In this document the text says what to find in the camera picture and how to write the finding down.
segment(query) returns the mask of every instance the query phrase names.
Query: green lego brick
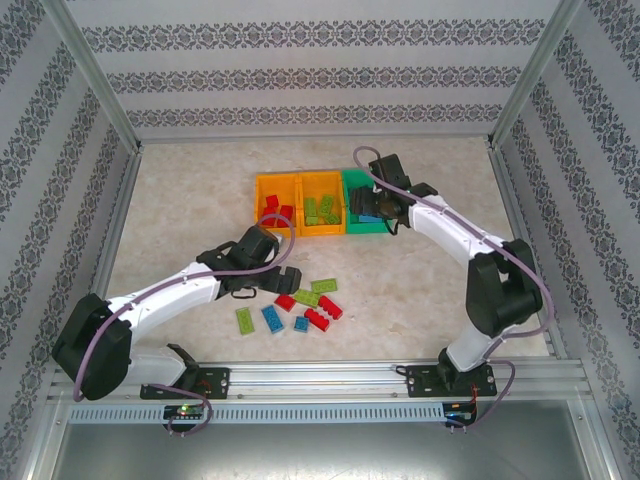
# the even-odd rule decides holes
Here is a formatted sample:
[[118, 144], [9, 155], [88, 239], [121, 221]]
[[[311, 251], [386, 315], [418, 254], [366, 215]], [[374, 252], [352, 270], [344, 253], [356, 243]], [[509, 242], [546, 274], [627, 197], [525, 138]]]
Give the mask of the green lego brick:
[[316, 199], [315, 198], [305, 198], [304, 199], [304, 215], [306, 217], [317, 217], [318, 210], [316, 209]]
[[313, 293], [337, 292], [338, 281], [335, 278], [327, 278], [325, 280], [315, 280], [311, 282], [311, 291]]
[[320, 295], [310, 292], [309, 290], [298, 290], [293, 298], [296, 302], [306, 305], [307, 307], [317, 308], [318, 301], [320, 301]]
[[238, 317], [240, 335], [249, 335], [250, 333], [255, 332], [253, 322], [251, 321], [251, 313], [249, 313], [248, 308], [240, 308], [236, 310], [236, 317]]
[[331, 207], [333, 207], [333, 195], [323, 195], [318, 216], [326, 217], [329, 215], [331, 213]]
[[335, 213], [330, 213], [325, 217], [325, 220], [329, 225], [340, 225], [340, 217]]

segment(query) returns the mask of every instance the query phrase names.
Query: blue lego brick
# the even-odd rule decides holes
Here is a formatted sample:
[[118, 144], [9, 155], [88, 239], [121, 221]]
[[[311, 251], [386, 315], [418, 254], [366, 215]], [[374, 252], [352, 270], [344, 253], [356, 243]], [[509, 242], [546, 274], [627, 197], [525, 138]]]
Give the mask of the blue lego brick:
[[309, 319], [307, 317], [296, 317], [296, 323], [293, 329], [296, 332], [307, 333], [309, 330]]
[[382, 223], [382, 219], [378, 217], [372, 217], [370, 215], [359, 215], [358, 221], [360, 223]]
[[269, 330], [271, 330], [271, 333], [278, 333], [280, 330], [284, 330], [284, 325], [273, 305], [263, 308], [262, 315], [264, 315], [264, 319], [267, 321], [267, 326]]

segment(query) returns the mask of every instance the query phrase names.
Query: patterned wallpaper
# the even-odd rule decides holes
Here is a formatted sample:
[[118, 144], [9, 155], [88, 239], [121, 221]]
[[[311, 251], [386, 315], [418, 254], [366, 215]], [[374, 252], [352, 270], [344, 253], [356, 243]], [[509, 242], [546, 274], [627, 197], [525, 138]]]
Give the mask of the patterned wallpaper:
[[0, 479], [97, 271], [129, 155], [37, 1], [0, 7]]
[[489, 133], [557, 0], [68, 5], [151, 140]]
[[501, 146], [622, 478], [640, 478], [640, 11], [586, 1]]

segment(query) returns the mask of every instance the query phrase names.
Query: red lego brick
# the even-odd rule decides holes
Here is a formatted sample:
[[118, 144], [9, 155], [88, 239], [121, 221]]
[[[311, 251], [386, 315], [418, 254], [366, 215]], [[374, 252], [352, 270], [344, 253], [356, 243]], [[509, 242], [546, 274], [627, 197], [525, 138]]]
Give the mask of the red lego brick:
[[280, 205], [280, 202], [278, 202], [278, 196], [277, 195], [269, 195], [267, 197], [267, 207], [269, 207], [269, 208], [278, 208], [278, 205]]
[[287, 312], [290, 312], [293, 306], [296, 304], [296, 301], [289, 295], [280, 295], [278, 298], [276, 298], [276, 301], [274, 303], [279, 307], [284, 308]]
[[342, 316], [342, 309], [333, 303], [326, 295], [320, 297], [318, 305], [334, 320], [337, 320]]
[[[276, 209], [273, 207], [267, 207], [262, 211], [262, 216], [264, 217], [265, 215], [270, 215], [272, 213], [276, 213]], [[276, 224], [276, 219], [275, 218], [268, 218], [267, 220], [264, 220], [260, 225], [266, 225], [267, 227], [273, 227]]]
[[329, 328], [329, 319], [323, 317], [311, 308], [307, 308], [307, 310], [304, 312], [304, 316], [307, 317], [313, 325], [318, 327], [323, 332], [326, 332]]
[[[280, 207], [280, 215], [282, 215], [283, 217], [287, 217], [289, 220], [291, 220], [293, 218], [293, 207], [291, 205], [283, 205]], [[284, 223], [284, 220], [280, 220], [278, 219], [278, 226], [279, 227], [288, 227], [288, 225], [286, 223]]]

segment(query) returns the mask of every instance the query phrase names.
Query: marble surface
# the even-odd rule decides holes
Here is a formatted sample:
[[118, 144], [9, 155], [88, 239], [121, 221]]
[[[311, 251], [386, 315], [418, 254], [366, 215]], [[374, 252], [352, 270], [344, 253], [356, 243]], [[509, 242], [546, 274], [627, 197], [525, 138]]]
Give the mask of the marble surface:
[[[453, 208], [486, 230], [512, 238], [480, 138], [243, 141], [145, 147], [109, 296], [166, 278], [204, 250], [238, 240], [253, 221], [255, 175], [352, 168], [361, 144], [397, 153], [414, 183], [435, 186]], [[140, 343], [179, 343], [197, 361], [435, 358], [469, 324], [466, 270], [429, 238], [401, 227], [386, 234], [299, 238], [287, 265], [301, 269], [302, 288], [335, 277], [331, 294], [344, 308], [326, 333], [285, 330], [272, 335], [260, 309], [275, 295], [226, 296], [157, 327]], [[255, 332], [241, 336], [235, 310], [250, 307]], [[530, 319], [523, 329], [531, 329]], [[547, 355], [541, 336], [511, 340], [496, 356]]]

